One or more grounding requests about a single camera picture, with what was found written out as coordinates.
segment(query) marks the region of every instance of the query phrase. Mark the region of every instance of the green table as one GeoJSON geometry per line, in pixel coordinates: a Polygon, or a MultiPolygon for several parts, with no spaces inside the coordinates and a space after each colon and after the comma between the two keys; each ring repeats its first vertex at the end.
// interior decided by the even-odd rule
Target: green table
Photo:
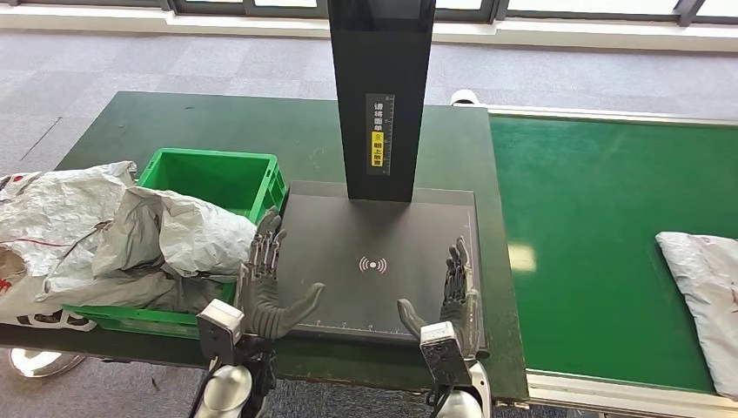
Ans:
{"type": "MultiPolygon", "coordinates": [[[[694,320],[654,236],[738,238],[737,125],[490,110],[532,374],[715,392],[694,320]]],[[[671,402],[683,399],[675,394],[671,402]]],[[[738,403],[700,399],[738,414],[738,403]]]]}
{"type": "MultiPolygon", "coordinates": [[[[173,146],[272,153],[288,183],[294,179],[341,182],[345,179],[339,135],[338,106],[332,101],[121,92],[58,169],[130,159],[143,170],[154,151],[173,146]]],[[[475,191],[492,353],[484,365],[493,396],[525,400],[525,363],[489,135],[483,109],[426,107],[416,186],[475,191]]],[[[196,341],[98,329],[81,342],[65,331],[56,332],[55,339],[49,334],[55,331],[8,328],[0,327],[0,344],[205,363],[196,341]],[[50,342],[38,346],[42,332],[50,342]],[[166,353],[172,350],[178,353],[166,353]]],[[[278,342],[277,353],[276,369],[282,377],[411,390],[431,383],[416,350],[286,339],[278,342]]]]}

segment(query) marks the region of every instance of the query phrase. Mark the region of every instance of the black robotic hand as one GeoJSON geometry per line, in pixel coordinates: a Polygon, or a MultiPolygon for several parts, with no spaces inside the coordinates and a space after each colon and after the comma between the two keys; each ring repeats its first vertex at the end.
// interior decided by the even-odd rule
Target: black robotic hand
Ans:
{"type": "Polygon", "coordinates": [[[237,308],[244,313],[243,332],[269,340],[285,336],[311,314],[318,307],[325,287],[315,283],[303,299],[290,307],[279,307],[277,263],[282,240],[287,234],[281,226],[282,218],[273,207],[258,223],[249,260],[241,266],[238,278],[241,291],[236,300],[237,308]]]}
{"type": "MultiPolygon", "coordinates": [[[[480,348],[480,295],[472,288],[473,271],[464,239],[456,239],[456,246],[449,247],[448,252],[450,257],[446,259],[446,282],[439,322],[450,321],[453,324],[461,343],[461,353],[464,358],[472,359],[480,348]]],[[[420,329],[427,323],[407,299],[398,300],[397,309],[402,324],[419,340],[420,329]]]]}

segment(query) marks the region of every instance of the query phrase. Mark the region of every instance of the wireless signal icon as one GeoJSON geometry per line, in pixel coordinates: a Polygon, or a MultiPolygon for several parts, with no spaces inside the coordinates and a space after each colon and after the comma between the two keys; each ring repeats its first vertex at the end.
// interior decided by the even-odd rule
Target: wireless signal icon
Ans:
{"type": "Polygon", "coordinates": [[[377,261],[370,261],[367,257],[362,257],[359,260],[359,270],[365,272],[370,268],[377,270],[379,274],[384,274],[387,271],[387,260],[379,259],[377,261]]]}

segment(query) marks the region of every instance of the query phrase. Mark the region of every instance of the gray carpet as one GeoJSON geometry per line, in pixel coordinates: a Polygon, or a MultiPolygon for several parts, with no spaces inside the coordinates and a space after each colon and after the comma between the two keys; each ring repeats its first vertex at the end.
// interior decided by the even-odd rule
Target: gray carpet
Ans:
{"type": "MultiPolygon", "coordinates": [[[[738,118],[738,57],[434,45],[426,102],[461,88],[496,105],[738,118]]],[[[0,175],[53,168],[117,91],[335,98],[323,40],[0,31],[0,175]]],[[[201,371],[88,359],[16,376],[0,350],[0,417],[182,417],[201,371]]],[[[419,395],[281,381],[267,416],[422,417],[419,395]]],[[[497,416],[564,418],[536,407],[497,416]]]]}

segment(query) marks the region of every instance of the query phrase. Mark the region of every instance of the plastic mailer bag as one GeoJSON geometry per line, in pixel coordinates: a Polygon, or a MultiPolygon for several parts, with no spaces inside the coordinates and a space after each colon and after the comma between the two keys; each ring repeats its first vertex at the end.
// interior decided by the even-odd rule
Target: plastic mailer bag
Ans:
{"type": "MultiPolygon", "coordinates": [[[[0,321],[38,326],[35,317],[59,314],[63,304],[137,305],[173,286],[163,274],[135,283],[126,273],[91,274],[100,227],[134,184],[135,170],[124,161],[0,178],[0,321]]],[[[43,326],[76,327],[65,320],[43,326]]]]}
{"type": "Polygon", "coordinates": [[[256,226],[176,192],[131,187],[92,261],[94,274],[161,260],[184,277],[235,275],[248,259],[256,226]]]}
{"type": "Polygon", "coordinates": [[[694,317],[715,390],[738,401],[738,241],[687,233],[656,241],[694,317]]]}

